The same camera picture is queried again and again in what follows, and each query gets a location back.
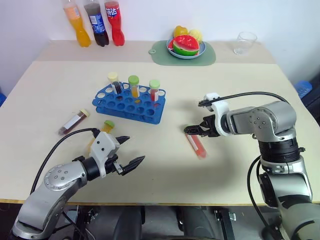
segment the test tube with green cap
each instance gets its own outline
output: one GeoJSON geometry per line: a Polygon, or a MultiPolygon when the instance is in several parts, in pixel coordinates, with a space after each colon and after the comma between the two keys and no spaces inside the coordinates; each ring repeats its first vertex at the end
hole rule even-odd
{"type": "Polygon", "coordinates": [[[153,79],[149,82],[151,101],[156,102],[159,99],[159,80],[153,79]]]}
{"type": "Polygon", "coordinates": [[[132,97],[138,98],[140,96],[139,92],[139,77],[136,75],[131,75],[128,79],[130,88],[131,88],[131,94],[132,97]]]}
{"type": "Polygon", "coordinates": [[[108,79],[111,83],[113,91],[115,94],[120,94],[122,92],[120,82],[118,79],[118,73],[112,71],[108,73],[108,79]]]}

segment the orange soda bottle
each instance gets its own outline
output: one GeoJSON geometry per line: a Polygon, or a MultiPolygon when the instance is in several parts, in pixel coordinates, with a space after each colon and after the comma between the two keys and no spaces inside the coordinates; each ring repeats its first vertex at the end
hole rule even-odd
{"type": "Polygon", "coordinates": [[[81,14],[74,0],[62,0],[63,10],[75,30],[76,39],[81,47],[89,47],[90,37],[84,29],[81,14]]]}

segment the green cap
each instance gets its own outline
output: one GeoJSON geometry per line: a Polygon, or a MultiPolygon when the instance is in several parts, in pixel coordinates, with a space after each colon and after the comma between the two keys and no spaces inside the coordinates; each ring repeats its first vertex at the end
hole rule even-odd
{"type": "Polygon", "coordinates": [[[128,80],[129,80],[129,83],[130,83],[131,85],[138,85],[138,84],[139,84],[139,78],[138,78],[138,76],[136,76],[136,75],[131,75],[131,76],[128,78],[128,80]]]}
{"type": "Polygon", "coordinates": [[[158,89],[160,87],[160,82],[157,79],[150,80],[149,86],[151,89],[158,89]]]}
{"type": "Polygon", "coordinates": [[[107,124],[107,125],[109,125],[109,126],[112,127],[112,128],[115,127],[115,123],[114,123],[113,121],[110,121],[110,120],[104,121],[104,124],[107,124]]]}

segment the plate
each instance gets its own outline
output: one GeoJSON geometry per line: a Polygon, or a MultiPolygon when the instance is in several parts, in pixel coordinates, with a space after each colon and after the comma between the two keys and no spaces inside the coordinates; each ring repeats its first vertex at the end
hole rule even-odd
{"type": "Polygon", "coordinates": [[[199,43],[199,54],[198,55],[194,55],[194,56],[182,56],[180,54],[176,54],[174,51],[171,51],[168,47],[169,43],[172,41],[172,39],[174,39],[173,37],[171,37],[168,41],[166,41],[166,48],[168,49],[169,53],[172,54],[173,56],[179,58],[179,59],[195,59],[197,57],[200,57],[201,54],[203,54],[207,48],[207,45],[204,41],[202,41],[202,43],[199,43]]]}

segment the bottle cap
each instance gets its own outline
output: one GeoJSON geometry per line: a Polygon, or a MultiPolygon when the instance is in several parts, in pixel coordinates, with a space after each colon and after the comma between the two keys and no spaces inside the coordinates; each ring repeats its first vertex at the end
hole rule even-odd
{"type": "Polygon", "coordinates": [[[108,73],[108,79],[110,82],[117,82],[118,81],[118,73],[115,71],[109,72],[108,73]]]}
{"type": "Polygon", "coordinates": [[[129,81],[129,84],[130,84],[130,85],[138,85],[138,84],[139,84],[139,77],[136,76],[136,75],[131,75],[131,76],[128,78],[128,81],[129,81]]]}
{"type": "Polygon", "coordinates": [[[90,113],[89,113],[87,110],[85,110],[85,109],[81,109],[80,112],[82,112],[82,113],[83,113],[84,115],[86,115],[87,117],[90,116],[90,113]]]}
{"type": "Polygon", "coordinates": [[[110,121],[110,120],[104,121],[104,124],[109,125],[111,128],[114,128],[114,127],[115,127],[115,123],[114,123],[113,121],[110,121]]]}
{"type": "Polygon", "coordinates": [[[151,89],[158,89],[160,87],[160,82],[157,79],[150,80],[149,86],[151,89]]]}

